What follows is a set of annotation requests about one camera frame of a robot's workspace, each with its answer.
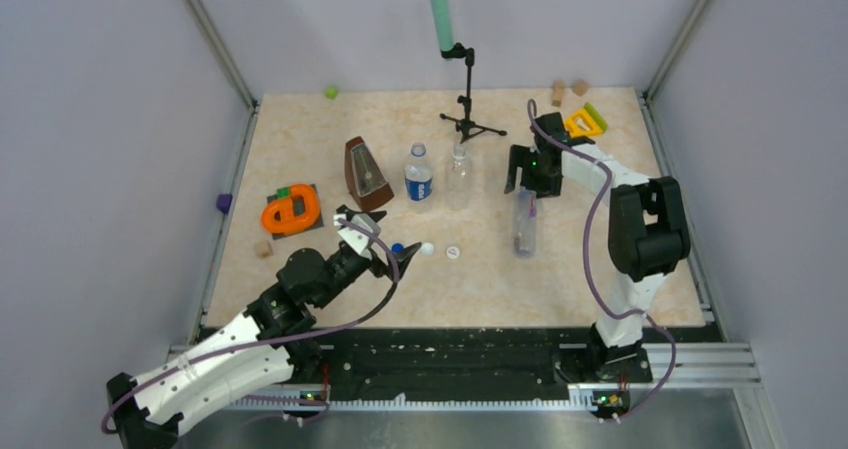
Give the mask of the clear bottle red label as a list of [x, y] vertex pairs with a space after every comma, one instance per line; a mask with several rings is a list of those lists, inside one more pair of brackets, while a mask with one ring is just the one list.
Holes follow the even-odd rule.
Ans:
[[526, 188], [519, 189], [512, 228], [513, 251], [519, 258], [530, 258], [536, 252], [537, 215], [536, 193]]

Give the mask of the clear Pepsi plastic bottle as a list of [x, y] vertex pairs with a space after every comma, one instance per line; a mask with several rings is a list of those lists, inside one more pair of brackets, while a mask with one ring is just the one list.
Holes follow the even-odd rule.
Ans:
[[410, 148], [410, 159], [404, 167], [404, 181], [409, 199], [415, 203], [428, 200], [433, 193], [433, 179], [427, 147], [422, 142], [416, 142]]

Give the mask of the clear bottle white cap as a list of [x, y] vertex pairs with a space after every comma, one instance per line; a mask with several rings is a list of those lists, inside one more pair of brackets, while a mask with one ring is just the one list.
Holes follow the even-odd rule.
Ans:
[[452, 210], [462, 210], [470, 203], [473, 183], [473, 161], [468, 148], [456, 143], [446, 171], [447, 204]]

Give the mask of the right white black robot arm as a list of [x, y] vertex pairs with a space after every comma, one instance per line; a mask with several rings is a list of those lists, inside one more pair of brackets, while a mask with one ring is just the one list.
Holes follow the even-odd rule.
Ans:
[[[581, 247], [584, 275], [602, 313], [590, 328], [586, 366], [594, 378], [612, 381], [637, 357], [655, 294], [690, 253], [681, 188], [670, 176], [650, 178], [627, 168], [588, 137], [568, 135], [558, 113], [528, 114], [534, 144], [511, 146], [504, 191], [525, 198], [525, 218], [533, 217], [538, 199], [558, 196], [565, 178], [594, 193]], [[591, 229], [602, 206], [616, 270], [609, 298], [600, 295], [590, 262]]]

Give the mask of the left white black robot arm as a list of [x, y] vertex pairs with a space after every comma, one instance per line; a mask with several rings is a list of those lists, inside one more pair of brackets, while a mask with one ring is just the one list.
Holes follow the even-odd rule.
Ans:
[[[172, 448], [198, 423], [258, 389], [314, 379], [321, 366], [318, 337], [376, 316], [422, 247], [386, 245], [378, 225], [385, 215], [338, 207], [333, 224], [340, 242], [333, 254], [293, 252], [275, 283], [225, 326], [155, 369], [110, 379], [102, 432], [117, 435], [125, 448]], [[365, 273], [390, 280], [383, 299], [349, 323], [316, 328], [312, 309], [326, 307]]]

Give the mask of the white Pocari Sweat cap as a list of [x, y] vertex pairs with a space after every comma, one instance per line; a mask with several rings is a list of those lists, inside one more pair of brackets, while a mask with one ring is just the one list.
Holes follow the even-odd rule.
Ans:
[[420, 253], [425, 256], [431, 256], [434, 253], [434, 245], [429, 242], [423, 242], [420, 248]]

